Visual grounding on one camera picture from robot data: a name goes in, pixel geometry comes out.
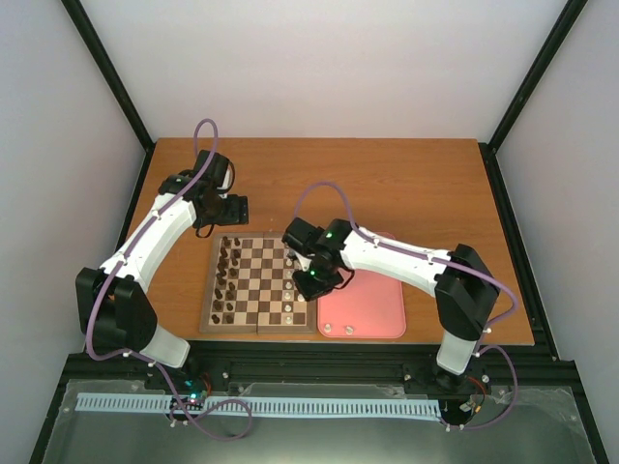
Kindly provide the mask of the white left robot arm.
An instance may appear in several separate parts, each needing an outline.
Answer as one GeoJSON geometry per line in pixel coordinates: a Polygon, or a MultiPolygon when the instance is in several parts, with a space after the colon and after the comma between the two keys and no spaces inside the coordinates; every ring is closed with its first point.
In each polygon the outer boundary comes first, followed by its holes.
{"type": "Polygon", "coordinates": [[[248,199],[229,192],[234,183],[229,168],[176,198],[190,180],[187,171],[168,177],[127,241],[99,268],[84,268],[75,280],[88,355],[96,361],[135,355],[165,365],[168,379],[184,390],[199,382],[201,365],[189,357],[189,343],[158,322],[147,298],[151,280],[187,229],[249,221],[248,199]]]}

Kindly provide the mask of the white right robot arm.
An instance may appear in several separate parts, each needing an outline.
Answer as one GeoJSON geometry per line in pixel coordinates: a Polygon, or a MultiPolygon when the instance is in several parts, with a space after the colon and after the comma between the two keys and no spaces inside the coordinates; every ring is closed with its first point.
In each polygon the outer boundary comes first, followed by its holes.
{"type": "Polygon", "coordinates": [[[299,262],[293,281],[308,301],[342,289],[358,272],[372,272],[413,286],[436,300],[443,338],[438,369],[465,373],[500,289],[470,246],[453,251],[412,246],[335,219],[327,228],[296,217],[282,242],[299,262]]]}

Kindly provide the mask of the wooden chess board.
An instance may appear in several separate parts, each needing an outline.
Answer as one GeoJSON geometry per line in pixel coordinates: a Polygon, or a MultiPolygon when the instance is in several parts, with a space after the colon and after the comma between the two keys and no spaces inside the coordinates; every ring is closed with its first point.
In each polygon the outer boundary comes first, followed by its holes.
{"type": "Polygon", "coordinates": [[[317,302],[299,302],[301,295],[292,278],[285,278],[287,270],[293,273],[299,263],[289,256],[289,250],[277,232],[218,234],[213,238],[209,272],[206,280],[199,331],[203,334],[313,334],[316,332],[317,302]],[[230,240],[230,246],[221,244],[223,237],[230,240]],[[234,238],[240,239],[239,246],[234,238]],[[221,257],[221,248],[228,251],[221,257]],[[238,267],[231,266],[233,249],[241,255],[238,267]],[[226,268],[219,268],[221,259],[227,260],[226,268]],[[293,261],[293,267],[286,266],[286,260],[293,261]],[[231,269],[238,275],[232,278],[231,269]],[[217,272],[226,272],[226,281],[217,280],[217,272]],[[286,289],[289,280],[292,288],[286,289]],[[286,300],[284,292],[291,292],[286,300]],[[292,306],[290,312],[284,306],[292,306]],[[286,324],[286,316],[292,316],[292,324],[286,324]]]}

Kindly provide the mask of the pink silicone tray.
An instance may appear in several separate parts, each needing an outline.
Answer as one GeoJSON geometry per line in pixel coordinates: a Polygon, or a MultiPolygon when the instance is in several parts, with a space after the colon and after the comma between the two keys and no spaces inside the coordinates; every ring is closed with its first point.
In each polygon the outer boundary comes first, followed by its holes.
{"type": "Polygon", "coordinates": [[[330,338],[397,339],[406,332],[402,284],[371,271],[357,271],[348,285],[317,300],[317,329],[330,338]],[[324,333],[326,324],[332,326],[324,333]],[[352,326],[354,334],[345,333],[352,326]]]}

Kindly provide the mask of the black aluminium frame rail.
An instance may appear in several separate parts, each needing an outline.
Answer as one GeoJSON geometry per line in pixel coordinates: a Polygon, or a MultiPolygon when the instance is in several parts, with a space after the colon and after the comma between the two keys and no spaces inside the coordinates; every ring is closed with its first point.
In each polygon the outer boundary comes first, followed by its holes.
{"type": "Polygon", "coordinates": [[[536,347],[512,347],[505,355],[491,349],[472,360],[457,381],[438,373],[434,345],[195,341],[191,348],[188,366],[166,371],[169,381],[135,359],[95,362],[84,354],[71,355],[57,391],[65,393],[80,381],[136,381],[148,392],[210,390],[231,395],[257,383],[396,387],[437,399],[474,392],[510,399],[526,390],[553,387],[583,393],[574,362],[536,347]]]}

